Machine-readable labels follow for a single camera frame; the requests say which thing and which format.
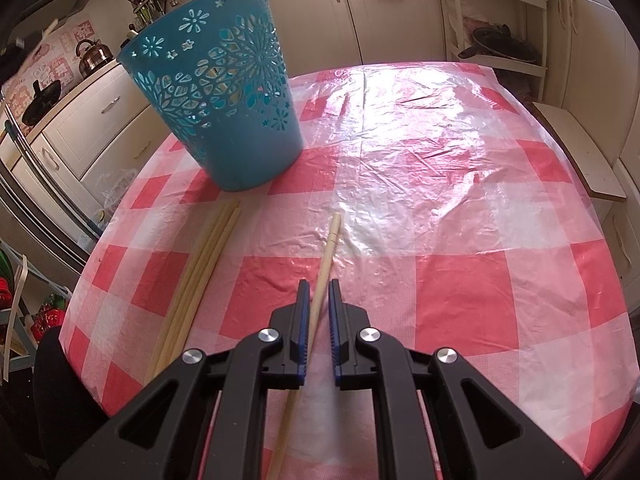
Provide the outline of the cream lower kitchen cabinets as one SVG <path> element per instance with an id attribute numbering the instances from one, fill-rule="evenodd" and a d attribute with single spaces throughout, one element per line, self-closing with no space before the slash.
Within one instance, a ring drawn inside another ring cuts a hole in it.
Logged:
<path id="1" fill-rule="evenodd" d="M 73 86 L 29 127 L 33 76 L 6 89 L 10 110 L 37 159 L 66 196 L 103 228 L 169 129 L 118 63 Z"/>

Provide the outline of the single wooden chopstick on table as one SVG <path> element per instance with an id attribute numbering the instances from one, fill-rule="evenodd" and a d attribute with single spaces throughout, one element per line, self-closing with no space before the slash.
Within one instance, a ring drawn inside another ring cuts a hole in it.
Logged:
<path id="1" fill-rule="evenodd" d="M 320 310 L 323 304 L 323 298 L 326 294 L 326 288 L 329 284 L 331 266 L 335 254 L 338 238 L 340 237 L 342 224 L 342 215 L 336 212 L 331 220 L 328 238 L 326 239 L 326 248 L 324 248 L 320 269 L 317 276 L 316 287 L 311 298 L 309 313 L 309 338 L 308 338 L 308 356 L 311 356 L 311 349 L 314 345 L 314 337 L 317 333 Z M 300 390 L 293 390 L 286 397 L 285 406 L 282 412 L 281 422 L 279 426 L 276 446 L 271 455 L 271 460 L 266 474 L 267 480 L 276 480 L 280 478 L 282 465 L 288 449 L 288 437 L 290 436 L 296 405 L 299 399 Z"/>

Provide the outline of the red white checkered tablecloth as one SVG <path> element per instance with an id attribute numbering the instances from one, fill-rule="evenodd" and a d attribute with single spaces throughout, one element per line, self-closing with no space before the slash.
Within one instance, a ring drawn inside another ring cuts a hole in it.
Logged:
<path id="1" fill-rule="evenodd" d="M 346 301 L 405 346 L 449 346 L 593 471 L 639 369 L 608 245 L 547 131 L 471 64 L 370 65 L 293 79 L 305 149 L 222 192 L 175 138 L 130 186 L 75 287 L 61 346 L 108 414 L 142 388 L 206 221 L 240 218 L 188 343 L 232 348 L 313 280 L 331 218 Z"/>

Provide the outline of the wooden stool seat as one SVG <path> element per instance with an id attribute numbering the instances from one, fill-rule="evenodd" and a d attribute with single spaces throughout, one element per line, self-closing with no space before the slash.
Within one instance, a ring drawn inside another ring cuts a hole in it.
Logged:
<path id="1" fill-rule="evenodd" d="M 552 130 L 556 142 L 572 163 L 588 194 L 599 200 L 623 203 L 626 193 L 612 167 L 588 132 L 567 110 L 533 102 L 537 114 Z"/>

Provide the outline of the black wok on stove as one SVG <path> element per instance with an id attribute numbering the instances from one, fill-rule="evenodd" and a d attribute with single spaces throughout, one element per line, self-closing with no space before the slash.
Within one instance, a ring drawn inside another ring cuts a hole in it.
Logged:
<path id="1" fill-rule="evenodd" d="M 55 79 L 41 89 L 39 81 L 35 80 L 32 83 L 32 88 L 34 89 L 34 98 L 21 118 L 22 123 L 29 127 L 37 125 L 55 107 L 61 97 L 62 84 L 59 79 Z"/>

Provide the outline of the teal perforated plastic basket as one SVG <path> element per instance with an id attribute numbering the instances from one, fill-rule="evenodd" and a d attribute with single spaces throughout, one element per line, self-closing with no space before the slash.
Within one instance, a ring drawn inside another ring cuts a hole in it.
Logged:
<path id="1" fill-rule="evenodd" d="M 226 192 L 265 184 L 303 151 L 268 0 L 191 0 L 130 39 L 117 61 Z"/>

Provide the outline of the copper kettle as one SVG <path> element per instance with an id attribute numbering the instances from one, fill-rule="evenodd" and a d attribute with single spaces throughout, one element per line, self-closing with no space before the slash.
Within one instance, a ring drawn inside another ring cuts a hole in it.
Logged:
<path id="1" fill-rule="evenodd" d="M 114 60 L 114 54 L 110 48 L 102 44 L 100 40 L 84 39 L 79 41 L 75 53 L 79 58 L 79 73 L 84 79 Z"/>

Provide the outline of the dark pan on rack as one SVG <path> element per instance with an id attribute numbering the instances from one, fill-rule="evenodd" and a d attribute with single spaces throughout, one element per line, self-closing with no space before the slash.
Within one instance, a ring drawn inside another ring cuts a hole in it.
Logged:
<path id="1" fill-rule="evenodd" d="M 540 54 L 527 42 L 512 36 L 506 25 L 477 27 L 472 31 L 472 44 L 458 53 L 458 58 L 467 60 L 475 55 L 492 55 L 529 64 L 537 64 Z"/>

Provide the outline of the white tiered storage rack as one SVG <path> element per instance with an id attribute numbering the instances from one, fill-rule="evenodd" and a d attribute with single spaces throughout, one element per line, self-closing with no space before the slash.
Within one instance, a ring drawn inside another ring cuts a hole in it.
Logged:
<path id="1" fill-rule="evenodd" d="M 530 98 L 542 98 L 548 70 L 548 0 L 440 0 L 440 5 L 447 60 L 461 60 L 460 53 L 474 44 L 474 30 L 498 30 L 511 37 L 522 54 L 481 48 L 468 61 L 519 76 Z"/>

